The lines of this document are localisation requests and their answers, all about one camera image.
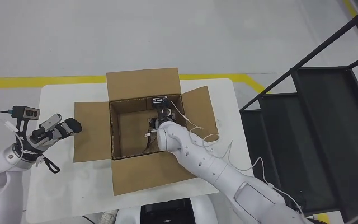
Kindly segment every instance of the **box flap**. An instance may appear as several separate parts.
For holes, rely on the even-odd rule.
[[[109,102],[75,102],[74,118],[82,131],[74,136],[74,162],[111,158]]]
[[[183,107],[185,116],[191,122],[203,129],[195,129],[193,132],[200,138],[205,138],[210,134],[218,134],[216,127],[215,115],[211,105],[211,99],[207,86],[197,88],[195,90],[182,94]],[[191,130],[194,126],[187,122],[187,129]],[[207,137],[207,142],[218,140],[218,136]]]
[[[114,196],[195,177],[169,152],[114,160],[112,176]]]
[[[177,68],[107,73],[109,101],[180,94]]]

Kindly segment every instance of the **cardboard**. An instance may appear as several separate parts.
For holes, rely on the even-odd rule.
[[[168,96],[194,124],[201,138],[218,133],[208,88],[181,94],[176,68],[107,74],[109,102],[75,102],[75,119],[83,131],[74,136],[74,162],[112,159],[114,195],[125,194],[194,178],[169,152],[158,149],[155,136],[145,150],[148,119],[157,117],[151,100]],[[194,126],[176,111],[176,122]],[[207,141],[217,140],[217,136]]]

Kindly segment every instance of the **stair step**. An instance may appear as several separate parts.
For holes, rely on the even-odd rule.
[[[305,213],[336,209],[298,94],[266,94],[259,102],[282,189]]]
[[[345,220],[358,215],[358,85],[350,69],[301,68],[292,75],[331,173]]]
[[[265,179],[274,186],[281,188],[276,165],[267,139],[265,124],[263,123],[260,110],[245,110],[241,113],[247,147],[250,154],[251,164],[261,157],[265,166]],[[261,162],[253,168],[254,176],[262,178]]]

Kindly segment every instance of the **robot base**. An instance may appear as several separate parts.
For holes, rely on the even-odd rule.
[[[118,210],[115,224],[218,224],[207,195]]]

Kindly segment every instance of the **yellow floor line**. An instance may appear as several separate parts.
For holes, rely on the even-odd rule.
[[[233,82],[244,82],[257,92],[265,88],[247,74],[181,74],[181,80],[198,80],[208,78],[230,78]],[[66,77],[22,77],[0,78],[0,88],[42,88],[46,85],[103,83],[105,76],[66,76]]]
[[[326,213],[315,214],[314,216],[315,216],[315,218],[316,218],[317,220],[320,220],[320,221],[322,221],[322,222],[325,222],[326,224],[330,224],[328,215],[327,215]]]
[[[352,15],[352,17],[355,17],[357,15],[357,12],[354,9],[351,1],[350,0],[343,0],[343,3],[345,4],[346,8],[348,9],[348,11]]]

